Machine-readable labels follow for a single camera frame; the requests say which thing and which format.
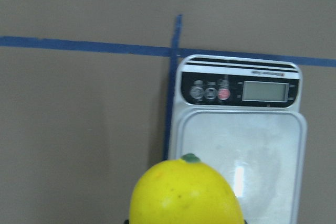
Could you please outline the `yellow mango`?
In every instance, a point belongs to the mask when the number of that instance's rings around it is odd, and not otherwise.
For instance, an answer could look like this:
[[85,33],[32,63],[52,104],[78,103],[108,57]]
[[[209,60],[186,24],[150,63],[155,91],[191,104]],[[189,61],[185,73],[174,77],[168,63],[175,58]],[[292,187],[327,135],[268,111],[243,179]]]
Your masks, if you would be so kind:
[[129,223],[244,223],[226,179],[194,154],[162,161],[136,183]]

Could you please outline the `silver electronic kitchen scale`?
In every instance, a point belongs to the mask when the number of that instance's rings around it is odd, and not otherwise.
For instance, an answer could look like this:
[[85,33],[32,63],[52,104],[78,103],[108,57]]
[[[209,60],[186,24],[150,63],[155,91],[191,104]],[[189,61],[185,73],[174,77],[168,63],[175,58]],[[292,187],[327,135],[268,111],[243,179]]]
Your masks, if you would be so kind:
[[291,62],[191,55],[179,64],[165,157],[221,173],[247,223],[296,223],[307,123]]

